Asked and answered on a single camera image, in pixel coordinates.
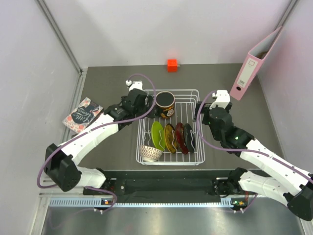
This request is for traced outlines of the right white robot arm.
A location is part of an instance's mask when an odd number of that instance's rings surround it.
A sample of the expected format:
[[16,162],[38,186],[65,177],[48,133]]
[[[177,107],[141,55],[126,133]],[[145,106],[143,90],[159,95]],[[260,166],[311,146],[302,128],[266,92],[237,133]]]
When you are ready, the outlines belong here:
[[313,175],[287,162],[262,145],[252,134],[236,127],[230,115],[231,104],[225,107],[205,104],[200,108],[202,123],[208,125],[219,150],[257,166],[268,176],[237,168],[228,177],[228,188],[238,194],[250,191],[264,195],[286,206],[297,217],[313,219]]

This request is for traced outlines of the red floral plate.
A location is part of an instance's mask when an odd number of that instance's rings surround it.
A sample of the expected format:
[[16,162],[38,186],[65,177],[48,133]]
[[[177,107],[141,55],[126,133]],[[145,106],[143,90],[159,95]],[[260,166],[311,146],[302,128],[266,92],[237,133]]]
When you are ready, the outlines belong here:
[[176,141],[178,143],[178,146],[183,154],[188,154],[188,148],[185,145],[184,141],[184,133],[183,133],[183,124],[181,122],[178,122],[175,126],[175,137]]

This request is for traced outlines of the white wire dish rack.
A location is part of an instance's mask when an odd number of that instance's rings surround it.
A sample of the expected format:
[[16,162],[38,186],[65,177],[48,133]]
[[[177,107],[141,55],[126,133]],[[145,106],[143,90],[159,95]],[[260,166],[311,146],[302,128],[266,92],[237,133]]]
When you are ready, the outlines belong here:
[[136,161],[142,165],[197,166],[205,162],[204,143],[198,136],[195,89],[169,90],[175,98],[174,114],[139,121]]

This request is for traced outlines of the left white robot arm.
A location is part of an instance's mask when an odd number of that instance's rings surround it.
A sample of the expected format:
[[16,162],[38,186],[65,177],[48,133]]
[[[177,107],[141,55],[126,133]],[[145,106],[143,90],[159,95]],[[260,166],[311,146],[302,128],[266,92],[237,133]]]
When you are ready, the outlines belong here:
[[109,106],[82,133],[46,149],[45,174],[62,191],[75,187],[93,187],[100,194],[110,191],[111,183],[99,168],[80,167],[82,159],[106,138],[116,134],[135,120],[148,116],[155,105],[154,96],[140,89],[132,89],[121,102]]

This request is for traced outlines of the black plate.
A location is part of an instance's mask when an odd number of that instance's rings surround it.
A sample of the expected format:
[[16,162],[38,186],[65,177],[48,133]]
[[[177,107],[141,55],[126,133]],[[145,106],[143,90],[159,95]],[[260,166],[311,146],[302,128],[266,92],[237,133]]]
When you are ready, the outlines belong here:
[[195,153],[196,143],[195,143],[195,135],[193,129],[189,123],[184,125],[184,142],[190,153]]

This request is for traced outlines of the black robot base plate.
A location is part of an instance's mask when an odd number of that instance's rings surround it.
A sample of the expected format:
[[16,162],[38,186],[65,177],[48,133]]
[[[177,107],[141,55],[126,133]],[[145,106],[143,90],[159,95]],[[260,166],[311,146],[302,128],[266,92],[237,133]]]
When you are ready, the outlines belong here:
[[208,199],[250,194],[239,188],[229,176],[233,170],[105,170],[102,190],[117,195],[120,202],[173,201]]

